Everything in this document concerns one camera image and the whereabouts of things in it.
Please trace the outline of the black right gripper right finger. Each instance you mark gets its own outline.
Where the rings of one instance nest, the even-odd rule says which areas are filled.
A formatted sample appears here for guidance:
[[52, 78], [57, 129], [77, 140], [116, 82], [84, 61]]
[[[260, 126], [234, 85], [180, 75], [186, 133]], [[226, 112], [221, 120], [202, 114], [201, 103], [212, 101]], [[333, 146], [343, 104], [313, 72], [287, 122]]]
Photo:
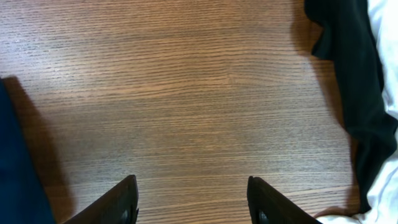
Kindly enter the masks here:
[[260, 177], [248, 178], [252, 224], [321, 224]]

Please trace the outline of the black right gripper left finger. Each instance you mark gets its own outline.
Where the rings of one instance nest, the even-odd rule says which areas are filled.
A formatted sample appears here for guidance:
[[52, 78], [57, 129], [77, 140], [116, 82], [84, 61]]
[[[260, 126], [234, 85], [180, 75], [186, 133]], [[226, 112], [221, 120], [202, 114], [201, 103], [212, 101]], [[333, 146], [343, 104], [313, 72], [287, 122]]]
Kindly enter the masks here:
[[138, 215], [135, 175], [128, 175], [65, 224], [135, 224]]

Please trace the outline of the dark blue t-shirt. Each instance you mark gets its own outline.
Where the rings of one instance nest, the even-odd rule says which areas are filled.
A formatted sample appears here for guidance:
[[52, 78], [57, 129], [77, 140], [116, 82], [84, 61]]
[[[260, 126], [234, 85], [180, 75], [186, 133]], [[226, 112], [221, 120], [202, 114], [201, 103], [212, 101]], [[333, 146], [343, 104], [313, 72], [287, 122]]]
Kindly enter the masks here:
[[55, 223], [9, 94], [1, 82], [1, 223]]

